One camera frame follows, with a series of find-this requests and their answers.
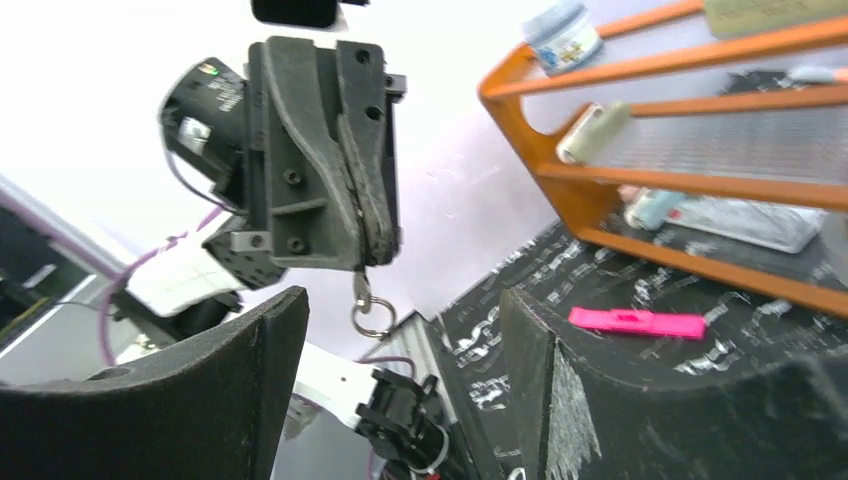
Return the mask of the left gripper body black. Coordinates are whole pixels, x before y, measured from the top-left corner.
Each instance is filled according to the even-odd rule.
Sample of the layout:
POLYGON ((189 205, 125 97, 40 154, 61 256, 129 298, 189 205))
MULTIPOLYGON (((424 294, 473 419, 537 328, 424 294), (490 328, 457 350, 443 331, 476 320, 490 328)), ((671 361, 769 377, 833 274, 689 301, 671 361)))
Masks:
POLYGON ((248 51, 251 200, 283 268, 362 269, 400 244, 392 104, 376 44, 269 39, 248 51))

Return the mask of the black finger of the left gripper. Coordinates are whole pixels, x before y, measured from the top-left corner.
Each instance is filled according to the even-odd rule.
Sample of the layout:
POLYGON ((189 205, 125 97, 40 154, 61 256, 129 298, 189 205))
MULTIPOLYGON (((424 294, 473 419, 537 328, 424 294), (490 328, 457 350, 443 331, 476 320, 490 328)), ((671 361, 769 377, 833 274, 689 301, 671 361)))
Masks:
POLYGON ((261 61, 271 260, 285 268, 354 270, 361 234, 329 132, 315 45, 270 37, 261 61))
POLYGON ((340 41, 336 67, 342 107, 339 139, 362 212, 364 262, 387 265, 399 250, 399 226, 383 51, 375 44, 340 41))

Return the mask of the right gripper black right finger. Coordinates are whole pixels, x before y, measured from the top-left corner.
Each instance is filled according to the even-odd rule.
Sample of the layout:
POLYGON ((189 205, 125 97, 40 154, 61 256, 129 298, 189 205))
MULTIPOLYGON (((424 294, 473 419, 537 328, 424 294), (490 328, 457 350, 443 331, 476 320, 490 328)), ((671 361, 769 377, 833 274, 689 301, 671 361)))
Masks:
POLYGON ((802 355, 712 380, 564 324, 519 290, 499 306, 529 479, 843 479, 847 359, 802 355))

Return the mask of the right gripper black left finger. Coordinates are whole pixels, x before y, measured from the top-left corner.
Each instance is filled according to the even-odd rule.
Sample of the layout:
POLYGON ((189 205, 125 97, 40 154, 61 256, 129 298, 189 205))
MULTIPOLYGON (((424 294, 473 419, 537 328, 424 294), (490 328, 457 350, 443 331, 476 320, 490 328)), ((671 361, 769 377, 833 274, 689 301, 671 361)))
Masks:
POLYGON ((82 380, 1 391, 5 479, 267 479, 309 317, 291 287, 82 380))

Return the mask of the small key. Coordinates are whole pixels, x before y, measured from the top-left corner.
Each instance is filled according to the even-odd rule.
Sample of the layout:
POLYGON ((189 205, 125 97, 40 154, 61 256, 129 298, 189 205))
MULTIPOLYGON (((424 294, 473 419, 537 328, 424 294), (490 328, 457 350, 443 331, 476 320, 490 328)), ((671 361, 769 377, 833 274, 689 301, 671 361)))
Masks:
POLYGON ((382 297, 372 293, 371 285, 365 270, 357 270, 353 273, 354 304, 350 311, 350 321, 353 328, 362 336, 374 339, 383 339, 396 327, 398 314, 395 306, 382 297), (388 325, 382 329, 371 329, 359 323, 360 315, 370 314, 376 306, 384 308, 389 315, 388 325))

